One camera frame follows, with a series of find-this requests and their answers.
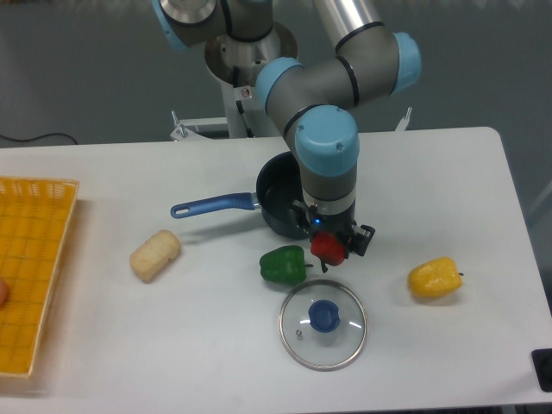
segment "blue pan handle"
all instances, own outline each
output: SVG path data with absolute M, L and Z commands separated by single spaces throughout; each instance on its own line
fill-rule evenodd
M 256 193 L 237 192 L 226 194 L 225 196 L 174 205 L 171 208 L 171 216 L 174 218 L 185 218 L 226 209 L 255 210 L 258 208 L 260 208 L 260 204 Z

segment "frying pan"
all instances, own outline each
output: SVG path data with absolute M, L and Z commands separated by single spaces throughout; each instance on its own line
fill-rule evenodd
M 291 152 L 276 155 L 260 170 L 256 192 L 240 192 L 174 205 L 171 216 L 186 218 L 226 209 L 256 210 L 276 234 L 294 240 L 309 235 L 292 222 L 289 208 L 293 201 L 303 201 L 299 165 Z

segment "yellow pepper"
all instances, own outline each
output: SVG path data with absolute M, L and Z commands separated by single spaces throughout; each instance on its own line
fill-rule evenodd
M 413 295 L 436 298 L 449 294 L 462 286 L 461 275 L 455 262 L 440 257 L 412 269 L 408 275 L 408 287 Z

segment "green pepper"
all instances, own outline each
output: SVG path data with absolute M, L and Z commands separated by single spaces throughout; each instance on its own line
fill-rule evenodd
M 304 250 L 300 246 L 284 246 L 263 254 L 259 264 L 260 276 L 269 282 L 296 285 L 307 277 Z

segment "black cable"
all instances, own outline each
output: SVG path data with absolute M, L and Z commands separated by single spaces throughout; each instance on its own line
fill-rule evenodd
M 38 135 L 33 138 L 27 138 L 27 139 L 21 139 L 21 140 L 18 140 L 17 138 L 10 138 L 6 135 L 0 134 L 0 138 L 5 139 L 6 141 L 13 141 L 13 142 L 37 141 L 37 140 L 41 140 L 42 138 L 48 138 L 48 136 L 64 136 L 65 138 L 68 138 L 69 140 L 71 140 L 73 144 L 78 145 L 78 141 L 74 137 L 70 136 L 69 134 L 64 134 L 63 132 L 51 132 L 49 134 Z

